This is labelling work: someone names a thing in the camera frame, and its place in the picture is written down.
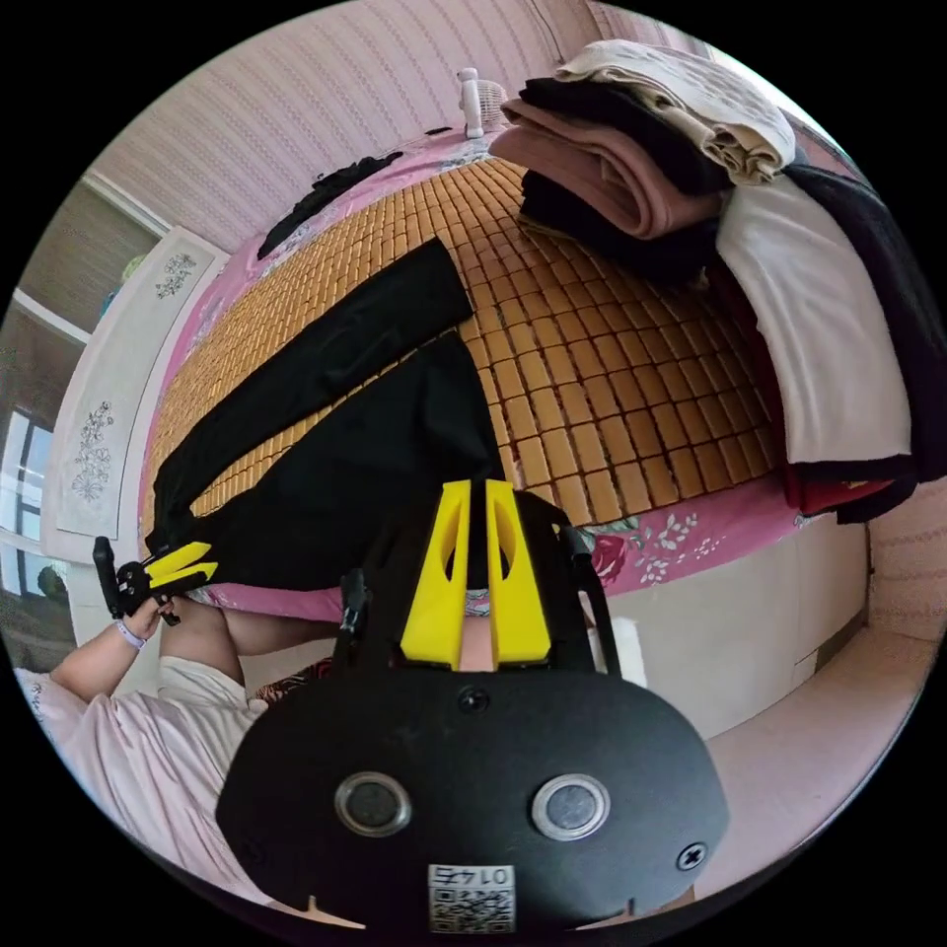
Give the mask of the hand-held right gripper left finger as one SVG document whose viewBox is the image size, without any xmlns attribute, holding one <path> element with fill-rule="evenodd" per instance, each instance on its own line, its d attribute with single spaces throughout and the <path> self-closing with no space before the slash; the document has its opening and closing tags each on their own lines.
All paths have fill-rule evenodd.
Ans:
<svg viewBox="0 0 947 947">
<path fill-rule="evenodd" d="M 443 485 L 401 636 L 401 653 L 410 663 L 460 668 L 471 508 L 468 480 Z"/>
</svg>

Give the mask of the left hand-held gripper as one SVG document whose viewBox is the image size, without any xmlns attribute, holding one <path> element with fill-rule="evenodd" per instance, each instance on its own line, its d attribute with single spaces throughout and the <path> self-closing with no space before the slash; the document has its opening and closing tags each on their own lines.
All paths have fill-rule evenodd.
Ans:
<svg viewBox="0 0 947 947">
<path fill-rule="evenodd" d="M 191 542 L 144 562 L 129 562 L 115 573 L 111 588 L 111 617 L 130 618 L 149 600 L 165 606 L 183 591 L 208 586 L 217 562 L 204 561 L 208 543 Z"/>
</svg>

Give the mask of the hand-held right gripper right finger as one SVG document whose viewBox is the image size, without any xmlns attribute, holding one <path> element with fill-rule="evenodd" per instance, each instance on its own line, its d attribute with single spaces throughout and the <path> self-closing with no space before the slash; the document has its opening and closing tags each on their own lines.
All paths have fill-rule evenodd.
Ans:
<svg viewBox="0 0 947 947">
<path fill-rule="evenodd" d="M 551 638 L 517 495 L 505 480 L 484 486 L 493 662 L 498 670 L 543 665 Z"/>
</svg>

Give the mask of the person's left hand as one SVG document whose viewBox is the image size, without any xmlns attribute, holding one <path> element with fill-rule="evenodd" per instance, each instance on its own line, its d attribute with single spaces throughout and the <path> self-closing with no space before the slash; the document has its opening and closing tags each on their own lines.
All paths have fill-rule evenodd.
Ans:
<svg viewBox="0 0 947 947">
<path fill-rule="evenodd" d="M 123 634 L 125 637 L 129 640 L 138 641 L 136 647 L 141 648 L 144 642 L 154 636 L 160 622 L 167 615 L 174 613 L 174 608 L 173 598 L 148 598 L 132 615 L 120 619 L 118 622 L 124 628 Z"/>
</svg>

